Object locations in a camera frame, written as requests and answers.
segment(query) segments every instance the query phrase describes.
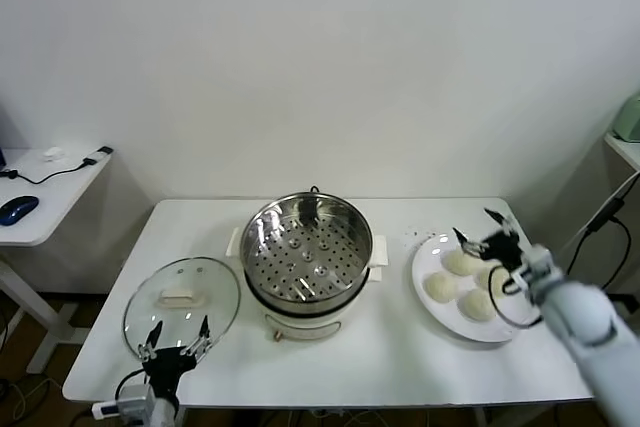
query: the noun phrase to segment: green appliance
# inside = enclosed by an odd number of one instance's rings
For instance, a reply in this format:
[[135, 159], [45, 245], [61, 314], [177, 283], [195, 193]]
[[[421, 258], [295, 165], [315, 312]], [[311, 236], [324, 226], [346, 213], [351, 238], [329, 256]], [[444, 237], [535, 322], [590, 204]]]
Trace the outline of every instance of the green appliance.
[[611, 131], [625, 142], [640, 142], [640, 94], [624, 103], [613, 121]]

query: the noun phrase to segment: robotic arm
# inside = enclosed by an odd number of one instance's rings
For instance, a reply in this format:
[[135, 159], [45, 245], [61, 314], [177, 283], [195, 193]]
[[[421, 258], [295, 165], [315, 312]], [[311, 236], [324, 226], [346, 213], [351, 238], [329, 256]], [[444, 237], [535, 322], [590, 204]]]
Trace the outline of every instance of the robotic arm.
[[607, 296], [594, 286], [568, 280], [540, 245], [525, 251], [508, 219], [490, 210], [501, 229], [480, 242], [455, 230], [462, 249], [497, 260], [511, 279], [505, 293], [522, 291], [540, 309], [549, 329], [567, 348], [607, 417], [620, 427], [640, 422], [640, 343]]

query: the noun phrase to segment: glass lid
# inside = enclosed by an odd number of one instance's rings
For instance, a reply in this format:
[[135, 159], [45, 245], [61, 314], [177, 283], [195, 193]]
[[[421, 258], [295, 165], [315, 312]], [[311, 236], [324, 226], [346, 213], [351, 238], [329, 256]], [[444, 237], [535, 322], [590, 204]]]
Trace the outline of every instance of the glass lid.
[[209, 257], [177, 260], [133, 294], [122, 321], [124, 339], [139, 358], [138, 346], [162, 322], [155, 349], [184, 347], [197, 339], [206, 317], [215, 345], [231, 327], [239, 307], [240, 285], [228, 265]]

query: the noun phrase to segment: plate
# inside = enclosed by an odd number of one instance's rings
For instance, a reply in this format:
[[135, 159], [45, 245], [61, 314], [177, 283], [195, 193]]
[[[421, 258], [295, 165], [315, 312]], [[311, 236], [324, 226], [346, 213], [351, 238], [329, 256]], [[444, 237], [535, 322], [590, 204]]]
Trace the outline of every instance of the plate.
[[[506, 342], [511, 340], [519, 329], [511, 327], [499, 316], [489, 322], [478, 322], [465, 316], [459, 309], [458, 303], [464, 295], [478, 288], [474, 275], [460, 277], [451, 274], [442, 265], [442, 258], [450, 251], [459, 248], [453, 231], [439, 234], [427, 240], [413, 258], [412, 278], [413, 286], [418, 297], [427, 310], [445, 327], [456, 334], [478, 342]], [[458, 298], [441, 304], [433, 300], [424, 290], [424, 281], [436, 272], [445, 271], [456, 280]], [[500, 311], [515, 322], [526, 323], [533, 320], [537, 309], [525, 298], [524, 294], [496, 299]]]

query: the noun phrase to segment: computer mouse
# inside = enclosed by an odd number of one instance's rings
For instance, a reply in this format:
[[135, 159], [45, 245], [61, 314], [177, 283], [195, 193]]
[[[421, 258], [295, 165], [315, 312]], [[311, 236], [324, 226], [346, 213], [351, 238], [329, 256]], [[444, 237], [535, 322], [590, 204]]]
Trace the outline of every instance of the computer mouse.
[[16, 197], [0, 207], [0, 225], [9, 226], [18, 222], [22, 217], [35, 209], [40, 199], [33, 195]]

